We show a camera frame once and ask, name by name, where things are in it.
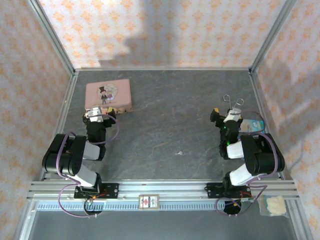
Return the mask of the pink tin box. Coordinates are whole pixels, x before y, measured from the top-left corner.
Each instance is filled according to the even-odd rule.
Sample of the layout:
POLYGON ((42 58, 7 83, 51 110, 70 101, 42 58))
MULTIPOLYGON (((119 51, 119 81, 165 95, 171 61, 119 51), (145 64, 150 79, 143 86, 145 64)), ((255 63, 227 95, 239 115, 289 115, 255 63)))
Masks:
POLYGON ((88 83, 85 87, 84 109, 100 107, 106 114, 109 107, 116 110, 126 109, 126 113, 133 110, 131 87, 129 79, 117 79, 88 83))

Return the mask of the light blue packet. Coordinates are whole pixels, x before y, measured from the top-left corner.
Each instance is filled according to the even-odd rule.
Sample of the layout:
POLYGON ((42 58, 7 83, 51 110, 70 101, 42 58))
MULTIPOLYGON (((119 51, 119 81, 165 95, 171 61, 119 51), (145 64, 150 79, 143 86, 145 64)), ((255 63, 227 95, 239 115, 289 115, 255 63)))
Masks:
POLYGON ((264 122, 262 120, 244 119, 240 125, 240 133, 262 132, 264 133, 264 122))

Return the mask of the plastic bag with white pieces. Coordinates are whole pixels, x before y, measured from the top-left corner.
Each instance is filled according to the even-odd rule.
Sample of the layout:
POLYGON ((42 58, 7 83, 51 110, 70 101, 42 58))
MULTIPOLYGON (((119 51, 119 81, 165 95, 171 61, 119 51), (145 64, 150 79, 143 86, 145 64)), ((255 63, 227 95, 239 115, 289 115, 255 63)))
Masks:
POLYGON ((258 205, 261 216, 265 217, 287 217, 287 206, 282 196, 261 195, 258 205))

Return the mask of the red and white card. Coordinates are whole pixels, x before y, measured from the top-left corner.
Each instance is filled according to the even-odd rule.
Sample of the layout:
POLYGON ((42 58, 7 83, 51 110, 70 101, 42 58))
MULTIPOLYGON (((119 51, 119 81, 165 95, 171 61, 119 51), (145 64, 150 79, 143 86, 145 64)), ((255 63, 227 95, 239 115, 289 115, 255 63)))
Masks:
POLYGON ((138 208, 141 210, 159 209, 160 208, 160 196, 158 194, 139 195, 138 208))

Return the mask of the aluminium side rail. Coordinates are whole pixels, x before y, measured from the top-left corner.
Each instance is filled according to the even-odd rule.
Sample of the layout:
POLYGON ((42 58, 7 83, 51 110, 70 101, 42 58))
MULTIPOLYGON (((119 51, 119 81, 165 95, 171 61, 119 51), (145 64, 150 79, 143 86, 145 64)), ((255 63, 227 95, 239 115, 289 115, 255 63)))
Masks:
POLYGON ((265 125, 264 132, 269 134, 270 133, 270 129, 269 129, 268 121, 267 121, 267 118, 266 118, 266 115, 265 115, 265 111, 264 111, 264 108, 263 108, 263 103, 262 103, 262 100, 260 98, 260 95, 259 95, 259 92, 258 92, 258 88, 257 88, 256 82, 255 82, 254 76, 250 71, 248 72, 248 75, 249 75, 249 79, 250 79, 250 82, 251 82, 251 85, 252 85, 252 88, 253 88, 253 91, 254 91, 254 95, 255 95, 255 98, 256 98, 256 102, 257 102, 257 105, 258 105, 258 109, 259 109, 260 115, 262 116, 263 121, 264 121, 264 125, 265 125))
POLYGON ((71 104, 71 100, 72 100, 75 86, 77 83, 78 74, 79 74, 78 72, 74 72, 70 76, 69 83, 68 83, 67 88, 65 90, 65 94, 64 94, 62 104, 61 104, 61 107, 59 110, 59 115, 57 118, 56 127, 52 133, 52 138, 51 138, 50 142, 53 141, 56 134, 60 134, 64 130, 66 119, 67 119, 69 108, 70 108, 70 104, 71 104))

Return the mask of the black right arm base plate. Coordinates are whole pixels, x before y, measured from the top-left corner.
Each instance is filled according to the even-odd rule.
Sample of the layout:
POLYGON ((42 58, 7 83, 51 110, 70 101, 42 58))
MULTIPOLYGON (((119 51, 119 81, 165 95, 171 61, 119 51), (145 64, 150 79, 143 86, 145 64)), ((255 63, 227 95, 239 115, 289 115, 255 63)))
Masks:
POLYGON ((208 182, 204 187, 209 199, 219 198, 251 198, 252 193, 249 187, 226 185, 223 182, 208 182))

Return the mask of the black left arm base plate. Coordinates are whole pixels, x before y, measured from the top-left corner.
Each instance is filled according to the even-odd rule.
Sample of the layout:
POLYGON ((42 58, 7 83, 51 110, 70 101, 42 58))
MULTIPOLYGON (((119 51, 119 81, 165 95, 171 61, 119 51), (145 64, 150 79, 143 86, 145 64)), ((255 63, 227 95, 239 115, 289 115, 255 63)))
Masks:
POLYGON ((74 199, 117 199, 118 183, 101 183, 93 187, 76 186, 74 199))

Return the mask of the aluminium rear rail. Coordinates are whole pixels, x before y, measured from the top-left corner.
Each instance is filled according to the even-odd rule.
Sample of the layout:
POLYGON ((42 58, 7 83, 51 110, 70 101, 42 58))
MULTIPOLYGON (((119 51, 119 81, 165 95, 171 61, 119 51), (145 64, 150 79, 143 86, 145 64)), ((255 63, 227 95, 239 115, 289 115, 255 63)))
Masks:
POLYGON ((92 71, 249 71, 249 67, 129 67, 129 68, 76 68, 75 73, 92 71))

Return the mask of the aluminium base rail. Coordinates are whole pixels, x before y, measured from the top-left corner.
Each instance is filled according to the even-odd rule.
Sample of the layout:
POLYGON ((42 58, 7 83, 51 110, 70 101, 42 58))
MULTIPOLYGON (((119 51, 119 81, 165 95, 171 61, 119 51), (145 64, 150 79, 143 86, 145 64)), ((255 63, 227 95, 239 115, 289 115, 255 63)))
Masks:
MULTIPOLYGON (((119 184, 118 200, 133 201, 140 195, 158 195, 164 201, 196 200, 208 198, 205 187, 209 179, 200 180, 116 180, 119 184)), ((52 200, 58 197, 61 189, 69 184, 67 180, 33 181, 27 193, 28 199, 52 200)), ((292 180, 261 179, 250 183, 252 196, 256 197, 263 186, 264 195, 282 196, 285 200, 298 200, 297 187, 292 180)))

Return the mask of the aluminium frame post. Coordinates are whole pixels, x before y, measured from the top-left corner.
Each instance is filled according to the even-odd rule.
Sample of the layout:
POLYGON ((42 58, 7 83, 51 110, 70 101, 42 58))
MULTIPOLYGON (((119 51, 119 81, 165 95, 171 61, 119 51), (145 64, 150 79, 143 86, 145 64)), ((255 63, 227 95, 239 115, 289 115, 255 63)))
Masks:
POLYGON ((40 27, 42 28, 44 34, 47 36, 48 40, 50 41, 53 49, 57 53, 59 59, 61 60, 64 68, 68 72, 69 75, 74 75, 75 68, 65 51, 56 31, 54 30, 53 25, 51 24, 45 10, 43 9, 39 0, 26 0, 26 2, 31 7, 35 17, 37 18, 40 27))
POLYGON ((248 68, 249 75, 252 76, 255 70, 259 67, 260 63, 267 54, 269 48, 271 47, 273 41, 275 40, 277 34, 281 30, 283 24, 285 23, 288 15, 290 14, 292 8, 294 7, 297 0, 285 0, 278 16, 276 17, 270 31, 268 32, 257 56, 255 57, 251 67, 248 68))

